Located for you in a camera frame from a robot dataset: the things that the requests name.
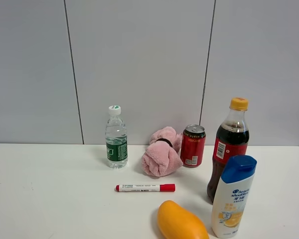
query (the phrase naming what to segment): plastic bottle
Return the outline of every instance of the plastic bottle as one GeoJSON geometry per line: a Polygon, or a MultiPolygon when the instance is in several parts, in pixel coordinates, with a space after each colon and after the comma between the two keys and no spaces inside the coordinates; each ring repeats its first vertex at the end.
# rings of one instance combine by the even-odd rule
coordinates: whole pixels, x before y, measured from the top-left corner
{"type": "Polygon", "coordinates": [[[207,194],[214,201],[219,178],[231,156],[246,153],[249,140],[249,131],[245,121],[245,111],[248,100],[233,98],[230,103],[230,112],[216,133],[213,153],[213,172],[207,186],[207,194]]]}
{"type": "Polygon", "coordinates": [[[237,234],[254,179],[257,161],[247,155],[231,157],[218,183],[211,222],[218,238],[237,234]]]}
{"type": "Polygon", "coordinates": [[[122,168],[128,161],[128,142],[125,123],[121,118],[121,107],[109,107],[110,119],[106,124],[105,139],[110,168],[122,168]]]}

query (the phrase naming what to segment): can lid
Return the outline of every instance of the can lid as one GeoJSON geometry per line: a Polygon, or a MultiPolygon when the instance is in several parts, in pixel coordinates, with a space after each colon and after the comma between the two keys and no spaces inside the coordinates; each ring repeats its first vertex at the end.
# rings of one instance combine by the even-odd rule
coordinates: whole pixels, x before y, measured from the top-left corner
{"type": "Polygon", "coordinates": [[[160,192],[175,192],[175,184],[161,184],[159,186],[160,192]]]}
{"type": "Polygon", "coordinates": [[[191,133],[204,133],[205,128],[203,126],[197,125],[197,124],[189,124],[185,130],[191,133]]]}
{"type": "Polygon", "coordinates": [[[255,173],[257,161],[248,155],[230,157],[221,179],[225,183],[235,183],[249,178],[255,173]]]}
{"type": "Polygon", "coordinates": [[[240,97],[232,98],[229,108],[237,111],[246,111],[248,109],[248,100],[240,97]]]}
{"type": "Polygon", "coordinates": [[[109,107],[109,115],[118,116],[121,114],[121,107],[119,106],[110,106],[109,107]]]}

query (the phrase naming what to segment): green label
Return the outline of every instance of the green label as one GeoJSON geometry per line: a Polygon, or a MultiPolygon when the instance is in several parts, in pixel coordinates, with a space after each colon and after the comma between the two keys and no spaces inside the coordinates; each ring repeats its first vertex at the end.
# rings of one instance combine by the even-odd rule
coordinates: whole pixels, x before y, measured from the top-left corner
{"type": "Polygon", "coordinates": [[[128,157],[128,142],[122,144],[106,144],[106,151],[110,161],[122,161],[128,157]]]}

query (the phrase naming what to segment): black hair tie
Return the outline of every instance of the black hair tie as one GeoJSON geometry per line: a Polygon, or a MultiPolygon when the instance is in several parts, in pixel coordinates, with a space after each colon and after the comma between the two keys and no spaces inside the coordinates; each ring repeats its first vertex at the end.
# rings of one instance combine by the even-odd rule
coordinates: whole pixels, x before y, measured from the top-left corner
{"type": "Polygon", "coordinates": [[[168,143],[170,147],[173,148],[173,145],[171,144],[171,142],[168,139],[166,139],[166,138],[159,138],[158,140],[156,140],[156,142],[157,141],[164,141],[164,142],[168,143]]]}

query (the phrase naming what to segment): blue bottle cap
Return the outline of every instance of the blue bottle cap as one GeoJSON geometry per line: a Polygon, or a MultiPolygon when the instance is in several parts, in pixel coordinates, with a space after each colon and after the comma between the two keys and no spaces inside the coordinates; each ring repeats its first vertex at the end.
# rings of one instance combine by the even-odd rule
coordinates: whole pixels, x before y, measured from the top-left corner
{"type": "Polygon", "coordinates": [[[225,183],[235,183],[255,173],[257,161],[248,155],[230,157],[221,175],[225,183]]]}

